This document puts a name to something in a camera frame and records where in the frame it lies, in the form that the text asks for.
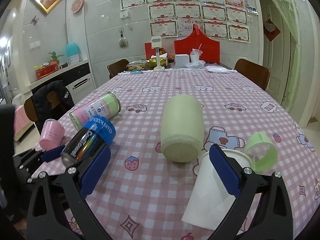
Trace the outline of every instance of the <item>black and blue can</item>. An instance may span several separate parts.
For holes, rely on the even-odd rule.
[[[68,167],[93,156],[103,143],[110,146],[115,136],[116,129],[108,119],[93,116],[61,152],[62,163]]]

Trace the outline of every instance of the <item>brown wooden chair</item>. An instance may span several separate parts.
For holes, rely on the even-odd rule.
[[[51,102],[51,105],[52,105],[51,109],[56,108],[61,102],[58,94],[55,91],[49,92],[47,94],[47,99],[49,102]],[[35,110],[35,107],[33,105],[31,98],[28,98],[24,102],[23,107],[24,107],[24,111],[26,112],[26,115],[29,118],[29,120],[32,122],[37,122],[38,117],[37,117],[36,110]]]
[[[119,73],[125,71],[128,69],[127,65],[129,64],[129,61],[126,59],[121,59],[113,64],[110,64],[108,66],[108,70],[110,72],[110,79],[118,75]]]
[[[266,90],[270,79],[270,70],[268,68],[241,58],[237,61],[235,70],[263,90]]]

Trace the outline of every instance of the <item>green curtain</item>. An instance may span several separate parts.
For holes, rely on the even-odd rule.
[[[286,110],[289,111],[294,99],[295,91],[299,81],[300,72],[300,44],[298,42],[298,28],[295,20],[294,0],[272,0],[279,10],[284,22],[287,24],[292,37],[296,41],[296,49],[293,56],[293,64],[290,72],[289,83],[287,85],[287,98],[285,100]]]

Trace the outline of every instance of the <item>metal screw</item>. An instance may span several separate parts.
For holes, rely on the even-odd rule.
[[[245,174],[251,174],[252,173],[252,170],[250,168],[248,168],[248,167],[244,168],[243,170],[244,170]]]
[[[69,168],[68,173],[69,174],[74,174],[77,171],[75,167]]]
[[[281,178],[281,173],[280,173],[279,171],[276,171],[276,172],[275,172],[275,176],[276,176],[277,178]]]
[[[40,172],[40,173],[39,173],[39,178],[42,179],[42,178],[44,178],[44,177],[45,177],[45,172],[44,172],[44,171],[43,171],[43,172]]]

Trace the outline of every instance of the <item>pink paper cup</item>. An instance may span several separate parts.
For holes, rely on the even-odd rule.
[[[61,123],[54,119],[44,122],[39,144],[43,150],[52,150],[59,147],[64,137],[65,130]]]

